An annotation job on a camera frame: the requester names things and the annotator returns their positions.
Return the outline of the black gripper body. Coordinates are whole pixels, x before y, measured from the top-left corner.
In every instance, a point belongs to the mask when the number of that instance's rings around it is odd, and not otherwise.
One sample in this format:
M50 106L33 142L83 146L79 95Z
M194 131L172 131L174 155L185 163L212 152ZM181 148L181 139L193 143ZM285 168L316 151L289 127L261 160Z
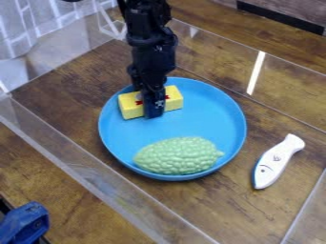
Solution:
M166 0L118 0L132 46L132 77L146 84L164 84L177 67L178 38L168 23L173 20Z

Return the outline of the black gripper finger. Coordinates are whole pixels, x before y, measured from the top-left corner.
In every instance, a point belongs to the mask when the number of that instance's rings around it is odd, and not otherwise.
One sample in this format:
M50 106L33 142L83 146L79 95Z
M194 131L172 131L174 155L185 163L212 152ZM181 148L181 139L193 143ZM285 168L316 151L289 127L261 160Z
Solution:
M166 88L162 82L146 78L144 81L142 98L145 106L145 117L148 119L160 117L166 108Z
M142 75L134 66L128 67L128 73L132 77L132 83L133 83L134 91L138 92L144 88Z

